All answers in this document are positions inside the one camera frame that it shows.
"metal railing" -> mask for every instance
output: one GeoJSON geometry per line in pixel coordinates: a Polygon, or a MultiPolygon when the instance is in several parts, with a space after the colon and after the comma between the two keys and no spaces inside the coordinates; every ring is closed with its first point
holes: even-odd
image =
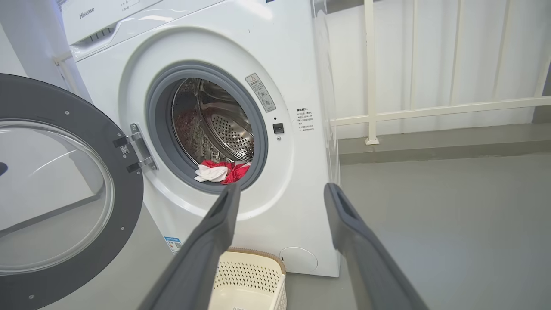
{"type": "Polygon", "coordinates": [[[501,70],[503,68],[503,54],[505,46],[509,41],[510,27],[509,21],[511,19],[511,1],[507,0],[505,6],[505,16],[503,22],[503,28],[501,31],[501,40],[498,54],[498,65],[494,76],[494,85],[492,98],[490,101],[469,103],[469,104],[456,104],[457,98],[457,77],[459,75],[459,69],[461,65],[459,63],[458,51],[461,50],[463,44],[462,29],[464,24],[464,1],[458,0],[457,7],[457,26],[455,33],[455,48],[453,52],[453,67],[452,67],[452,80],[450,98],[447,105],[435,106],[432,108],[415,108],[415,88],[416,88],[416,71],[417,71],[417,41],[418,41],[418,2],[419,0],[413,0],[413,42],[412,42],[412,67],[411,67],[411,88],[409,94],[409,109],[385,113],[377,113],[377,102],[375,100],[375,27],[374,27],[374,12],[373,12],[373,0],[365,0],[365,42],[367,47],[366,54],[366,83],[367,83],[367,114],[357,115],[350,117],[341,117],[333,120],[333,124],[337,126],[362,124],[367,123],[369,127],[368,137],[365,140],[365,144],[374,145],[379,144],[377,139],[376,125],[378,121],[387,120],[399,120],[409,119],[414,117],[423,116],[436,116],[445,114],[458,114],[478,111],[489,110],[503,110],[513,108],[529,108],[533,106],[551,105],[551,96],[542,96],[543,87],[545,85],[545,78],[549,70],[549,64],[551,62],[551,48],[546,46],[545,60],[543,66],[540,69],[536,91],[533,97],[510,99],[510,100],[498,100],[496,93],[498,84],[500,82],[501,70]]]}

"washing machine door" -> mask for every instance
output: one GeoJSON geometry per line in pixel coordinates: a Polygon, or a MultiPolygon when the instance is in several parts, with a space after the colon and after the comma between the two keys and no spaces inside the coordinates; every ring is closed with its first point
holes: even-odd
{"type": "Polygon", "coordinates": [[[142,207],[138,156],[100,110],[0,74],[0,304],[38,309],[105,268],[142,207]]]}

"white wall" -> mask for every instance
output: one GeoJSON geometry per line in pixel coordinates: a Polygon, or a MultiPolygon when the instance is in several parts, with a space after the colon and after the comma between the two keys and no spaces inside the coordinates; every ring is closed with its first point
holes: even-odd
{"type": "Polygon", "coordinates": [[[2,28],[2,24],[0,24],[0,73],[27,76],[4,32],[4,28],[2,28]]]}
{"type": "MultiPolygon", "coordinates": [[[[377,112],[409,108],[413,1],[374,3],[377,112]]],[[[456,104],[491,99],[497,67],[505,0],[464,0],[463,43],[458,51],[456,104]]],[[[512,0],[510,41],[505,47],[498,99],[532,97],[549,49],[551,1],[512,0]]],[[[418,6],[416,108],[447,105],[450,100],[457,0],[420,0],[418,6]]],[[[366,114],[364,7],[328,16],[337,117],[366,114]]],[[[522,124],[533,108],[485,111],[383,121],[377,134],[522,124]]],[[[338,128],[339,138],[364,137],[367,125],[338,128]]]]}
{"type": "Polygon", "coordinates": [[[28,77],[70,90],[90,101],[72,58],[65,64],[74,79],[73,88],[54,62],[54,57],[70,55],[54,0],[0,1],[0,23],[28,77]]]}

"gray floor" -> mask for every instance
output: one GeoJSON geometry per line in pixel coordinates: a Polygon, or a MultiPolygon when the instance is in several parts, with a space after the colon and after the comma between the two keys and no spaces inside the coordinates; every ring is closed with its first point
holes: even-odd
{"type": "MultiPolygon", "coordinates": [[[[345,165],[342,186],[429,308],[548,309],[551,155],[345,165]]],[[[95,279],[47,309],[136,309],[171,259],[149,213],[95,279]]],[[[288,309],[355,309],[346,264],[289,274],[288,309]]]]}

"laundry basket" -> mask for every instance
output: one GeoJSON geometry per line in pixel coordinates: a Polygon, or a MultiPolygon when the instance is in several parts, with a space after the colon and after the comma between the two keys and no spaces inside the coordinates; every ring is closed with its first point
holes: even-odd
{"type": "Polygon", "coordinates": [[[275,255],[229,248],[220,256],[209,310],[286,310],[285,266],[275,255]]]}

